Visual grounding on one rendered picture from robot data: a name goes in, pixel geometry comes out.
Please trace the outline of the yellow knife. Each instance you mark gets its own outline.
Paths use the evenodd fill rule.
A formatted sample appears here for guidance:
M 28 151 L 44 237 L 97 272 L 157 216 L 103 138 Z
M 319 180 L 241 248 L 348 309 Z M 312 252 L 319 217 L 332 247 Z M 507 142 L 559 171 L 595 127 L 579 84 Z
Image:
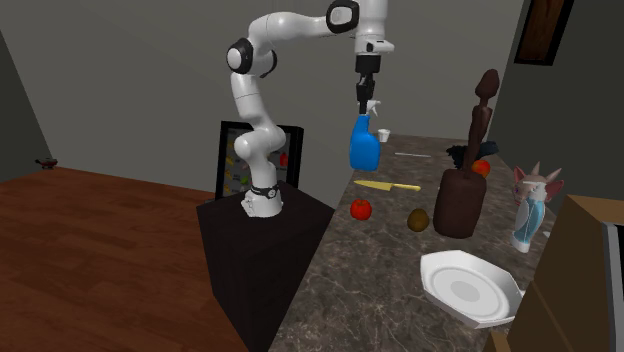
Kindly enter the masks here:
M 398 183 L 382 182 L 382 181 L 355 180 L 354 183 L 361 185 L 361 186 L 384 190 L 384 191 L 390 191 L 392 188 L 401 188 L 401 189 L 408 189 L 408 190 L 414 190 L 414 191 L 421 190 L 421 187 L 417 185 L 398 184 Z

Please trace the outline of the white octagonal plate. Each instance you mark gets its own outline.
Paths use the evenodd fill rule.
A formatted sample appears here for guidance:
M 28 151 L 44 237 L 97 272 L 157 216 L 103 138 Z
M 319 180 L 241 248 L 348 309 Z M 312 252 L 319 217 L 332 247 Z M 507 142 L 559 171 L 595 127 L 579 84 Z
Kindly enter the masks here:
M 512 322 L 524 296 L 509 272 L 461 250 L 423 255 L 420 271 L 426 297 L 473 329 Z

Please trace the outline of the blue spray bottle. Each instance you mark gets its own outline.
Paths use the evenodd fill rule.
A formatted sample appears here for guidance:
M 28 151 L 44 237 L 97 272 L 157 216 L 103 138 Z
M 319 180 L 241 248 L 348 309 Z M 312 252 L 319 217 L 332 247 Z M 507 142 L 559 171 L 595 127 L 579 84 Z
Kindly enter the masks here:
M 376 113 L 378 100 L 369 100 L 366 110 L 360 114 L 350 138 L 349 159 L 354 170 L 375 171 L 378 168 L 381 145 L 378 138 L 369 132 L 370 113 Z

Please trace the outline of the pink eared cat figure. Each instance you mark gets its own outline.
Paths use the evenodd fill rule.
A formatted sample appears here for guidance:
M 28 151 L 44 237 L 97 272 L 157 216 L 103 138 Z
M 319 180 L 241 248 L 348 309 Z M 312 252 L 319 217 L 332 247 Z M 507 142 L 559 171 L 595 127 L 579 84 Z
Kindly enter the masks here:
M 564 181 L 556 180 L 561 168 L 548 176 L 539 174 L 540 162 L 537 162 L 530 173 L 520 167 L 514 168 L 513 198 L 518 206 L 514 231 L 510 242 L 521 253 L 527 253 L 533 235 L 541 226 L 546 203 L 563 188 Z

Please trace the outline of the dark blue cloth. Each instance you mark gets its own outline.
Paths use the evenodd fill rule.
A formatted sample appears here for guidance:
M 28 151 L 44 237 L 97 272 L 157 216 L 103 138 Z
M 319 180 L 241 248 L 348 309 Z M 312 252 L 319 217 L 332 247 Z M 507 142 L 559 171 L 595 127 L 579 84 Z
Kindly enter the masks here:
M 457 169 L 461 169 L 463 167 L 464 154 L 466 149 L 466 145 L 453 145 L 446 150 L 448 155 L 453 159 L 454 166 Z M 498 152 L 499 148 L 495 141 L 485 141 L 480 144 L 475 159 L 480 160 L 485 156 L 493 155 Z

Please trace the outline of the black framed picture board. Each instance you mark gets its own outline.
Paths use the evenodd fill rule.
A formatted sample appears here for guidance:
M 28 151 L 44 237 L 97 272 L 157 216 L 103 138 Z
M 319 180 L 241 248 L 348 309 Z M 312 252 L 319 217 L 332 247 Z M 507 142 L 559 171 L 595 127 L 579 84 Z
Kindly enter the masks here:
M 286 136 L 285 144 L 268 153 L 267 159 L 276 166 L 278 181 L 297 188 L 304 129 L 297 126 L 280 125 Z M 251 172 L 248 164 L 234 150 L 235 140 L 252 131 L 249 123 L 222 121 L 220 124 L 219 154 L 216 176 L 215 198 L 220 199 L 251 188 Z

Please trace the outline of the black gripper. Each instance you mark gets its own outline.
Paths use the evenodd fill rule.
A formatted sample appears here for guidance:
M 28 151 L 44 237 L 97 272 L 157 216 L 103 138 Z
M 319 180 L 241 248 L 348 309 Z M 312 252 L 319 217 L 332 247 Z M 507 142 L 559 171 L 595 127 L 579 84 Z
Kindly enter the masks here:
M 367 115 L 369 111 L 369 101 L 374 94 L 373 76 L 380 71 L 379 55 L 357 55 L 355 62 L 355 72 L 360 75 L 356 84 L 356 95 L 359 104 L 359 114 Z

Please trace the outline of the brown kiwi fruit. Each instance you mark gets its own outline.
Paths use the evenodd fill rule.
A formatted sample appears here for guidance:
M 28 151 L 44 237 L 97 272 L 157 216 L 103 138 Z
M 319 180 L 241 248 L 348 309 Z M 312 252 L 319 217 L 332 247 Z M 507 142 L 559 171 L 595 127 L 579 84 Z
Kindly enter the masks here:
M 427 212 L 422 208 L 414 209 L 407 218 L 407 226 L 411 231 L 422 232 L 430 223 Z

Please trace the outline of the black robot stand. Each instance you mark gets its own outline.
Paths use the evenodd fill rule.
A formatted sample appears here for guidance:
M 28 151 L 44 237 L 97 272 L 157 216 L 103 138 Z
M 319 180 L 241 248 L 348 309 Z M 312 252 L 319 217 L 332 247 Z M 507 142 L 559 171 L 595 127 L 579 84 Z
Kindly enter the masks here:
M 242 193 L 197 207 L 213 295 L 249 352 L 268 352 L 334 209 L 278 183 L 282 211 L 251 218 Z

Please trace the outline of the tan wooden cabinet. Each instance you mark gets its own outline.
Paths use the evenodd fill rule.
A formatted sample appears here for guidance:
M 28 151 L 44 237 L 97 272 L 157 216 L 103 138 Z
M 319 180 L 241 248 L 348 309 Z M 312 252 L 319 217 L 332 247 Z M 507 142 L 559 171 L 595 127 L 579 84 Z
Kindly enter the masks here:
M 624 352 L 624 201 L 566 196 L 509 332 L 482 352 Z

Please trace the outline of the red tomato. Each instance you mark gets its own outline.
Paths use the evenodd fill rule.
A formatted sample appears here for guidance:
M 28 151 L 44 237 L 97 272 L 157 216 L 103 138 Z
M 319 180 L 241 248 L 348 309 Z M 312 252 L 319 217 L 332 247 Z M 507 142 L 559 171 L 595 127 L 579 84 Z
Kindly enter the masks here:
M 364 199 L 355 199 L 350 206 L 350 215 L 356 220 L 368 220 L 372 215 L 370 202 Z

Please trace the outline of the dark framed wall picture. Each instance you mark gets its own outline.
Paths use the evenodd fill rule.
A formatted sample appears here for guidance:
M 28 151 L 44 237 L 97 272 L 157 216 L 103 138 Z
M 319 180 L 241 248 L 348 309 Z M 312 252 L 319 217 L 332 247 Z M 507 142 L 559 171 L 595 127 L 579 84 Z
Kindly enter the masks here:
M 575 0 L 530 0 L 514 62 L 552 66 Z

